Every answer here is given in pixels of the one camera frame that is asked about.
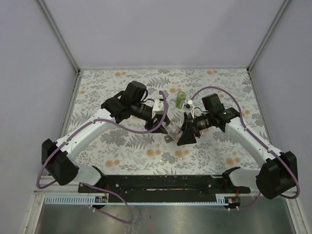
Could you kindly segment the green pill bottle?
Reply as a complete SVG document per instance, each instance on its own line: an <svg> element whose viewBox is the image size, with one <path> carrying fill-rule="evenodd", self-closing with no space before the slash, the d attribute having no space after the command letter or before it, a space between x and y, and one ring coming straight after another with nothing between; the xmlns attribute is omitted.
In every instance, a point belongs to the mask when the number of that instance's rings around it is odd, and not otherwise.
<svg viewBox="0 0 312 234"><path fill-rule="evenodd" d="M184 101L185 101L184 98L176 98L176 102L175 102L176 108L181 109Z"/></svg>

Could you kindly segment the grey weekly pill organizer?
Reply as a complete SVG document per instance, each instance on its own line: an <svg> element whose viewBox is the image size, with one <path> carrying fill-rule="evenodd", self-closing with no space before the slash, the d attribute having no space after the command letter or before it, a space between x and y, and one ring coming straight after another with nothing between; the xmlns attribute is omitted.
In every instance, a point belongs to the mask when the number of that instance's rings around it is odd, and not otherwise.
<svg viewBox="0 0 312 234"><path fill-rule="evenodd" d="M164 139L166 143L170 143L174 141L174 139L171 136L165 136Z"/></svg>

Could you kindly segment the green bottle cap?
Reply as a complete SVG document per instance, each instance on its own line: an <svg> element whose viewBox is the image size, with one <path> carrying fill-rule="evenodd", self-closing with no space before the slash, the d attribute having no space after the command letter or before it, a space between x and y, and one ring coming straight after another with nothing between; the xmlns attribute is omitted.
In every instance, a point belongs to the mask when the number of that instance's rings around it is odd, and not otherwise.
<svg viewBox="0 0 312 234"><path fill-rule="evenodd" d="M185 99L186 99L186 93L183 92L183 91L179 91L179 92L177 93L176 99L177 99L177 100L185 100Z"/></svg>

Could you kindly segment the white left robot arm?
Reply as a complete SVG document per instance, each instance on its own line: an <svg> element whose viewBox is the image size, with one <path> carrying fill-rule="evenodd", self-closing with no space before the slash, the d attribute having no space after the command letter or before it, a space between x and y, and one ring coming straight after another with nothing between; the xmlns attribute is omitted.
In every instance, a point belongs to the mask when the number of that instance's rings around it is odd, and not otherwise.
<svg viewBox="0 0 312 234"><path fill-rule="evenodd" d="M163 91L159 92L159 98L154 100L152 107L144 104L142 98L147 97L147 87L137 81L130 82L124 91L120 91L111 98L106 99L100 108L84 124L71 133L52 141L46 139L41 145L41 164L36 186L40 185L40 179L44 170L54 178L54 182L60 186L72 181L88 183L96 193L105 189L106 181L95 166L88 167L75 163L75 158L97 137L111 127L116 126L134 134L155 133L162 128L162 124L168 122L168 103ZM145 130L133 130L120 123L130 116L146 122Z"/></svg>

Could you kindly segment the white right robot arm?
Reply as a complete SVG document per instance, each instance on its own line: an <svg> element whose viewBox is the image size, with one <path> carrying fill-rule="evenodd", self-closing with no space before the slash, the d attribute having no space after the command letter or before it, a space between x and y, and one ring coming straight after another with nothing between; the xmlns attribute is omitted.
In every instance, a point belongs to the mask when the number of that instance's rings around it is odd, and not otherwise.
<svg viewBox="0 0 312 234"><path fill-rule="evenodd" d="M217 94L202 98L206 111L195 115L192 100L184 102L184 121L177 137L177 145L195 144L201 131L216 127L239 143L256 161L259 171L236 167L224 172L223 190L233 193L239 187L257 189L267 199L284 195L296 188L294 198L300 193L298 183L297 159L288 151L282 152L272 146L248 127L242 114L235 108L226 109Z"/></svg>

